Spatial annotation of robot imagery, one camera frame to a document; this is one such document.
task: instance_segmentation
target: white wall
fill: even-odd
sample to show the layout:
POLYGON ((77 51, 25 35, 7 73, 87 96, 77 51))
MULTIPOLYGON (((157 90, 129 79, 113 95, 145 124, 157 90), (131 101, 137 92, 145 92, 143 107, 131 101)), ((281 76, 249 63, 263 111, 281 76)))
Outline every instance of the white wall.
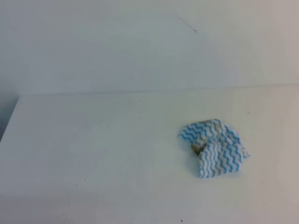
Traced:
POLYGON ((2 91, 299 84, 297 0, 0 4, 2 91))

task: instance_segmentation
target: white table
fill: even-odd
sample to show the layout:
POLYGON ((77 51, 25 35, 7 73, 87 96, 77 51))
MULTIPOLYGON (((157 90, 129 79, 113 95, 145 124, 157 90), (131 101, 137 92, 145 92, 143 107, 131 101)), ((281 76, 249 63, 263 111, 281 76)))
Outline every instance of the white table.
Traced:
POLYGON ((299 87, 21 97, 0 143, 0 223, 299 223, 299 87), (198 178, 177 139, 219 118, 251 154, 198 178))

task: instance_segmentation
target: cleaning cloth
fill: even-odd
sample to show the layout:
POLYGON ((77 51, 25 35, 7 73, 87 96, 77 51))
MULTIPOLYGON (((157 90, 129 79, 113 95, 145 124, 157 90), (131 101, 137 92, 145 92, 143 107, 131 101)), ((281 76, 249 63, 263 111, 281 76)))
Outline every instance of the cleaning cloth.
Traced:
POLYGON ((243 159, 249 157, 238 132, 218 119, 190 124, 179 137, 190 142, 199 156, 201 178, 239 171, 243 159))

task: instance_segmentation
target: stain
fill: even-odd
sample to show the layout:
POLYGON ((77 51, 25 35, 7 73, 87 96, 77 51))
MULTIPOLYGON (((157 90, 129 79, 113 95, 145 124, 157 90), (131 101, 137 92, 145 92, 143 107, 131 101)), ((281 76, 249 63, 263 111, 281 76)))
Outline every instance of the stain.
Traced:
POLYGON ((190 27, 191 29, 193 29, 195 33, 197 33, 197 31, 196 31, 192 26, 190 26, 189 23, 187 23, 187 22, 186 22, 185 20, 183 20, 182 18, 180 18, 180 19, 181 19, 181 21, 184 22, 184 24, 186 24, 188 27, 190 27))

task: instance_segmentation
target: scratch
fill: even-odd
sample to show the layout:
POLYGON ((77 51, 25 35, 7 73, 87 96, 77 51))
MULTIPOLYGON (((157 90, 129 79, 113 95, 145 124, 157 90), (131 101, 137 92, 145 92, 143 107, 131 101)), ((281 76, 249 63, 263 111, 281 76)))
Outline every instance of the scratch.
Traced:
POLYGON ((181 17, 180 17, 181 21, 183 21, 188 27, 190 27, 192 30, 195 31, 195 33, 197 33, 197 31, 189 24, 187 23, 185 20, 183 20, 181 17))

